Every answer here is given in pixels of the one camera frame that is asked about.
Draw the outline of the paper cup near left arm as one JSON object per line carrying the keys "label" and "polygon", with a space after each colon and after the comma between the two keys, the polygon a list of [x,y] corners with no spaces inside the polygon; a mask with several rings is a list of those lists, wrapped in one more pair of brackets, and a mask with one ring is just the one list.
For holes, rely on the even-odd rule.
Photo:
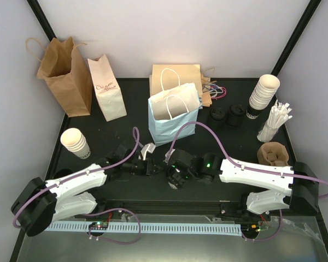
{"label": "paper cup near left arm", "polygon": [[82,132],[77,128],[65,130],[60,137],[61,144],[80,159],[91,155],[91,150]]}

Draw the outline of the light blue paper bag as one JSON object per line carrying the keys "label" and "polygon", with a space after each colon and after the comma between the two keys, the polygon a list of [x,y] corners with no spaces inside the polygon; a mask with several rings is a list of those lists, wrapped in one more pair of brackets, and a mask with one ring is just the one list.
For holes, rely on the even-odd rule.
{"label": "light blue paper bag", "polygon": [[148,99],[148,127],[156,146],[172,142],[185,123],[197,120],[201,102],[196,86],[177,79],[176,87],[166,89],[161,76],[161,91]]}

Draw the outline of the single white paper cup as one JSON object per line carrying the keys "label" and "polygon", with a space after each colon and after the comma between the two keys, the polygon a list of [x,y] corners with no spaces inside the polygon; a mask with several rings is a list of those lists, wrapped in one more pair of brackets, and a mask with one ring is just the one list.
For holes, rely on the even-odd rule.
{"label": "single white paper cup", "polygon": [[172,189],[179,189],[180,187],[178,187],[177,185],[174,185],[174,184],[172,184],[172,183],[168,183],[169,184],[169,186],[172,188]]}

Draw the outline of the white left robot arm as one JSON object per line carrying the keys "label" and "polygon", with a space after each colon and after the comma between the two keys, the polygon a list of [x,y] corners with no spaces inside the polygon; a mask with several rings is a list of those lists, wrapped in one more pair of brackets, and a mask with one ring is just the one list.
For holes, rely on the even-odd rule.
{"label": "white left robot arm", "polygon": [[36,177],[30,180],[11,206],[13,226],[23,229],[27,236],[36,236],[51,223],[68,217],[90,214],[95,218],[102,217],[107,206],[89,190],[122,174],[155,175],[160,171],[150,157],[155,148],[153,143],[136,150],[120,145],[114,153],[81,171],[62,169],[56,179],[43,181]]}

